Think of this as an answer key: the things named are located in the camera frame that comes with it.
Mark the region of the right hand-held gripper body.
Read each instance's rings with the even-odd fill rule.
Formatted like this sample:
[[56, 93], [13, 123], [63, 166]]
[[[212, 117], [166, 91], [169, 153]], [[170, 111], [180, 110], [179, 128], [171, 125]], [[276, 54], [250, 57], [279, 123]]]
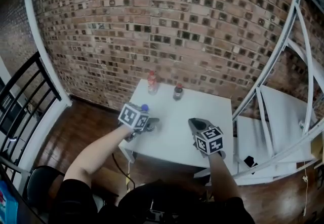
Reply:
[[194, 146], [203, 157], [219, 154], [222, 159], [225, 159], [223, 132], [219, 127], [209, 127], [207, 130], [197, 132], [193, 137], [195, 141]]

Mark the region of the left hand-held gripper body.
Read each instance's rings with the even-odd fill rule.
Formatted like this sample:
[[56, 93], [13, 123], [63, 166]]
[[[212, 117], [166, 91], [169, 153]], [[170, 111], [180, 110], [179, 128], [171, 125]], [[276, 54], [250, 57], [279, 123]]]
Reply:
[[149, 120], [149, 113], [133, 103], [126, 103], [118, 116], [118, 120], [132, 129], [133, 132], [125, 138], [127, 142], [130, 142], [138, 133], [144, 131]]

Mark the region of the person's right forearm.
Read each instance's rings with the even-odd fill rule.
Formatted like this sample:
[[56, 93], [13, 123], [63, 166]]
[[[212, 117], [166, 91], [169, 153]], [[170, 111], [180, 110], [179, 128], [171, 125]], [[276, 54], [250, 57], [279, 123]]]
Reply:
[[238, 186], [218, 153], [208, 156], [211, 172], [212, 194], [217, 202], [240, 198]]

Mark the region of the person's left forearm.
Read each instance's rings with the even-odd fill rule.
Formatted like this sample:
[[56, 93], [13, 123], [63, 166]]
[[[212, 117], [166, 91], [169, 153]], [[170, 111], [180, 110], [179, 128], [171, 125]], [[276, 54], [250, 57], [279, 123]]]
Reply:
[[69, 166], [64, 180], [74, 179], [91, 187], [93, 175], [102, 168], [107, 158], [133, 129], [121, 125], [88, 145]]

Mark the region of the white table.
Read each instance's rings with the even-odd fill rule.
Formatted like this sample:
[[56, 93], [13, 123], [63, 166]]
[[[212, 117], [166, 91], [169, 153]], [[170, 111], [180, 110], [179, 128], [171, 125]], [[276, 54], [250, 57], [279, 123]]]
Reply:
[[158, 118], [157, 127], [145, 132], [130, 142], [122, 141], [119, 149], [134, 162], [135, 153], [173, 163], [208, 168], [209, 162], [196, 149], [188, 119], [201, 118], [220, 127], [224, 162], [230, 172], [233, 170], [233, 125], [232, 107], [228, 98], [223, 98], [190, 89], [184, 89], [179, 101], [173, 99], [174, 86], [160, 83], [156, 94], [148, 93], [148, 81], [141, 79], [130, 102], [147, 104], [150, 116]]

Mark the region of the dark cola bottle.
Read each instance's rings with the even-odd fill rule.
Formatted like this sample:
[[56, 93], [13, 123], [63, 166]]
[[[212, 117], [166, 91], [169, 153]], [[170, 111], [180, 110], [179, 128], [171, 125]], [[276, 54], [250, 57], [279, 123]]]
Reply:
[[181, 83], [178, 83], [174, 88], [173, 99], [179, 101], [183, 95], [183, 86]]

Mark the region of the clear bottle with red cap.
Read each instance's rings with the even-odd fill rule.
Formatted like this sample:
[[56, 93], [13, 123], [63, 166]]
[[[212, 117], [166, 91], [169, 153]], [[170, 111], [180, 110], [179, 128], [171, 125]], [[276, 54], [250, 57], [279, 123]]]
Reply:
[[155, 71], [150, 71], [148, 78], [148, 93], [151, 95], [155, 95], [157, 93], [158, 90], [158, 82], [157, 82], [157, 76]]

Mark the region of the small black device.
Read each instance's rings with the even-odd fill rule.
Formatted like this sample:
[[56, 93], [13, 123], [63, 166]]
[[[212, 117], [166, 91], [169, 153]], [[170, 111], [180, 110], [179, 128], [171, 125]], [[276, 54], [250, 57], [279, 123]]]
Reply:
[[248, 167], [250, 167], [250, 168], [255, 167], [255, 166], [258, 165], [258, 163], [255, 162], [254, 157], [252, 157], [252, 156], [247, 156], [247, 157], [244, 159], [244, 162], [245, 162], [245, 164], [246, 164]]

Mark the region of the white metal shelf rack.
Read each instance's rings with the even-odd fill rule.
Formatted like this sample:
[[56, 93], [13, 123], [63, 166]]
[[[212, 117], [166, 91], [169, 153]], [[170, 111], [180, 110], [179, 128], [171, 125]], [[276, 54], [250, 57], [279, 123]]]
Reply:
[[[310, 0], [324, 14], [324, 0]], [[285, 49], [306, 66], [307, 99], [302, 101], [266, 86], [266, 79]], [[321, 119], [315, 107], [324, 101], [324, 65], [312, 55], [311, 38], [302, 13], [301, 0], [292, 0], [287, 19], [272, 55], [252, 89], [235, 110], [237, 126], [234, 142], [234, 179], [239, 185], [277, 181], [324, 162], [311, 154], [312, 126]], [[304, 128], [299, 122], [304, 121]], [[258, 163], [248, 167], [244, 159], [252, 156]]]

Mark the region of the person's black clothing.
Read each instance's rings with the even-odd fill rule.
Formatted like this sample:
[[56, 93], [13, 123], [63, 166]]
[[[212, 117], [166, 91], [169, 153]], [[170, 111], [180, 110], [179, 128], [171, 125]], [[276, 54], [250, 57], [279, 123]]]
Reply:
[[203, 202], [199, 196], [161, 180], [127, 193], [118, 205], [97, 209], [91, 189], [68, 179], [61, 184], [48, 224], [255, 224], [241, 198]]

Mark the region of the black metal railing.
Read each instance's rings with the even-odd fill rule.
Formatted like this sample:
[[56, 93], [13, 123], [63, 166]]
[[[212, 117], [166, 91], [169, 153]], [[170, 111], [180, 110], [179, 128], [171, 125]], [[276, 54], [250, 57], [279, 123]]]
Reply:
[[0, 159], [18, 166], [41, 120], [61, 100], [39, 52], [6, 84], [0, 78]]

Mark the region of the brown carton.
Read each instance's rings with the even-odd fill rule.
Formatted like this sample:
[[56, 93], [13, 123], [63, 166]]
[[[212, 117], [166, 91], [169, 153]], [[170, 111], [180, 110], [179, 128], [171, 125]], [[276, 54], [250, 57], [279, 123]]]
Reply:
[[313, 159], [324, 162], [324, 118], [318, 120], [310, 129], [311, 134], [311, 154]]

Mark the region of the black chair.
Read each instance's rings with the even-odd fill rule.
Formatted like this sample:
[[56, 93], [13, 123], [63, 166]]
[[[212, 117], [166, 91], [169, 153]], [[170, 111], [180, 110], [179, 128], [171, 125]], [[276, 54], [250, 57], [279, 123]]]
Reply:
[[49, 191], [58, 176], [64, 177], [64, 173], [51, 166], [38, 166], [32, 171], [26, 187], [26, 198], [31, 207], [48, 210]]

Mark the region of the blue printed packet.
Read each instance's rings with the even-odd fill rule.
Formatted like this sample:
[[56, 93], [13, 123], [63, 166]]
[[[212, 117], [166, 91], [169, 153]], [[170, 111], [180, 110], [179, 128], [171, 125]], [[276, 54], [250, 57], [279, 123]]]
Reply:
[[0, 224], [17, 224], [18, 202], [0, 180]]

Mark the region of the white curved post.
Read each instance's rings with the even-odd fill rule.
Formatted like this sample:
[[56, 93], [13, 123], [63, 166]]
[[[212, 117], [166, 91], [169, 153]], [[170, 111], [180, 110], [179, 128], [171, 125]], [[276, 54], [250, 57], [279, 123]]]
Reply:
[[4, 167], [9, 183], [20, 194], [24, 192], [47, 135], [72, 102], [51, 63], [32, 0], [0, 0], [0, 78], [4, 83], [36, 52], [39, 52], [40, 60], [62, 100], [55, 101], [41, 120], [18, 166], [0, 159], [0, 166]]

